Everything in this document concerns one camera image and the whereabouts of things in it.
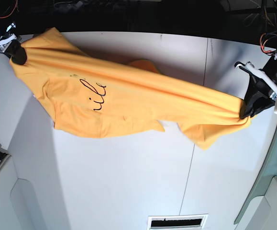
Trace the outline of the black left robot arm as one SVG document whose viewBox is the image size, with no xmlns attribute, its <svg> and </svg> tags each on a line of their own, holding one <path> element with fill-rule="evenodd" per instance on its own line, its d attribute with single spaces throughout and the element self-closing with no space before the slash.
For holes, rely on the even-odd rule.
<svg viewBox="0 0 277 230">
<path fill-rule="evenodd" d="M 277 0 L 273 4 L 275 12 L 271 13 L 266 1 L 261 3 L 261 17 L 266 24 L 259 46 L 269 60 L 261 69 L 256 69 L 251 62 L 236 62 L 234 65 L 249 75 L 249 85 L 240 110 L 241 119 L 254 117 L 271 107 L 277 115 Z"/>
</svg>

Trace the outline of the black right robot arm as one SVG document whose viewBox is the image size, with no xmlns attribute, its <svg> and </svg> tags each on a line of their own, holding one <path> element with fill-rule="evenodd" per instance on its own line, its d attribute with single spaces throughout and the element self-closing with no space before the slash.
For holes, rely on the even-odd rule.
<svg viewBox="0 0 277 230">
<path fill-rule="evenodd" d="M 7 19 L 8 17 L 12 16 L 17 8 L 18 1 L 16 0 L 10 13 L 4 16 L 0 15 L 0 20 Z M 0 23 L 0 53 L 7 56 L 13 63 L 17 65 L 24 65 L 27 61 L 27 54 L 25 49 L 21 46 L 22 38 L 13 32 L 15 28 L 15 22 L 12 22 L 8 26 L 4 26 Z"/>
</svg>

